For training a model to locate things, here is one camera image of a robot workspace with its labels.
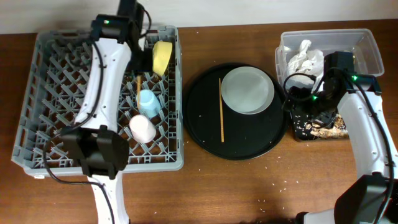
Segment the white cup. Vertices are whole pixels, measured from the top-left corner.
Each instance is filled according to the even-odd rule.
[[[140,114],[146,114],[149,119],[153,118],[161,110],[159,100],[155,93],[150,90],[141,90],[139,94]]]
[[[148,143],[156,136],[155,126],[144,115],[133,116],[129,126],[133,138],[139,143]]]

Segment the black tray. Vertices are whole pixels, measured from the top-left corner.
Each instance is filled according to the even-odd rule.
[[[282,111],[285,95],[271,78],[275,95],[261,113],[245,115],[231,110],[223,102],[224,143],[221,142],[218,79],[232,69],[250,66],[227,63],[215,66],[198,77],[183,98],[183,122],[192,139],[208,152],[224,159],[252,159],[270,151],[283,138],[289,114]]]

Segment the wooden tabletop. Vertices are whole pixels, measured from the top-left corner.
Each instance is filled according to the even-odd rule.
[[[386,70],[379,78],[384,115],[398,144],[396,27],[398,20],[179,29],[183,85],[225,62],[248,63],[276,76],[275,48],[285,31],[368,28]],[[35,34],[0,35],[0,223],[96,223],[91,187],[34,179],[11,162],[34,40]],[[290,129],[270,153],[247,161],[227,161],[197,146],[187,132],[184,139],[181,170],[124,175],[124,203],[131,223],[292,218],[302,211],[333,208],[356,180],[348,140],[297,142]]]

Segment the plastic bin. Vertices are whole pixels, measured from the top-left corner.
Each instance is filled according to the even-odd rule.
[[[301,42],[306,39],[312,42],[309,50],[321,50],[324,56],[336,51],[352,52],[355,56],[354,67],[357,73],[375,77],[384,73],[379,48],[372,32],[368,29],[284,32],[280,37],[280,45],[275,51],[276,72],[281,85],[290,75],[287,63],[298,54]]]
[[[62,30],[39,33],[35,42],[32,65],[22,105],[11,160],[36,178],[48,175],[44,169],[42,149],[46,141],[69,125],[83,103],[90,66],[74,67],[71,58],[90,64],[91,47],[84,42],[87,30]],[[147,144],[135,142],[128,128],[129,120],[138,114],[134,81],[124,77],[119,96],[118,134],[129,141],[130,155],[123,172],[179,170],[183,166],[182,128],[182,64],[178,30],[159,27],[148,34],[146,47],[160,40],[173,43],[172,58],[161,78],[146,73],[142,89],[150,89],[159,99],[162,111],[152,118],[157,128],[154,140]],[[49,165],[55,175],[82,175],[81,168],[56,142],[48,153]]]

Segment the white bowl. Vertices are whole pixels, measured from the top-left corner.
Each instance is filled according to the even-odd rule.
[[[241,114],[256,114],[267,109],[274,99],[274,91],[268,75],[254,67],[235,68],[221,84],[224,102]]]

